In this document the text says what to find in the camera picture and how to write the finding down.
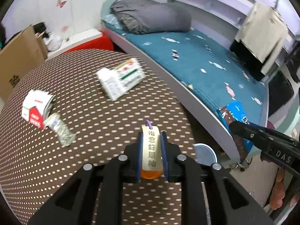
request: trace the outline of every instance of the blue bed sheet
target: blue bed sheet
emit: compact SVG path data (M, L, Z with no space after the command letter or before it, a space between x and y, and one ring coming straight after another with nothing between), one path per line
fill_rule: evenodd
M167 32L131 34L106 24L149 55L179 81L189 86L213 113L233 100L240 101L250 122L259 124L266 93L233 54L205 34Z

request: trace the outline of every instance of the purple strap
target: purple strap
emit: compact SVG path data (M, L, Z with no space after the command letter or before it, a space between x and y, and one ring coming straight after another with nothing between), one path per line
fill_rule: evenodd
M153 127L152 127L152 125L151 125L151 123L150 123L149 120L146 120L146 126L148 126L150 129L153 129Z

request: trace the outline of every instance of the beige shirt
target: beige shirt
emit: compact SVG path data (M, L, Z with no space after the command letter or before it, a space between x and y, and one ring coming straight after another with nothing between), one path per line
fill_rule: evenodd
M256 2L235 39L242 41L261 63L270 55L261 69L266 74L281 52L287 34L281 15L272 7Z

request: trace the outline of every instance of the human hand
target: human hand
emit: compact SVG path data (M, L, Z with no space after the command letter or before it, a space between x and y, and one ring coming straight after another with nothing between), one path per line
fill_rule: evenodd
M270 197L270 207L273 210L276 210L282 206L282 199L285 197L285 189L283 185L283 179L285 175L285 170L283 168L279 168L277 175L276 175L276 180L275 180L275 185L272 190L272 194ZM290 206L295 205L300 198L300 193L298 192L289 202Z

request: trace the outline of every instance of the brown tablecloth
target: brown tablecloth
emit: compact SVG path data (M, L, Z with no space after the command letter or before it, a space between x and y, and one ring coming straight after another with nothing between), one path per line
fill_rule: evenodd
M190 124L170 88L139 59L146 78L112 102L96 77L130 56L104 50L60 55L31 71L19 82L0 115L0 184L23 224L84 163L100 165L135 143L146 119L166 130L182 153L195 156ZM37 129L21 118L22 102L30 89L55 95L52 113L77 134L63 148L49 128ZM180 224L181 186L163 177L124 184L123 224Z

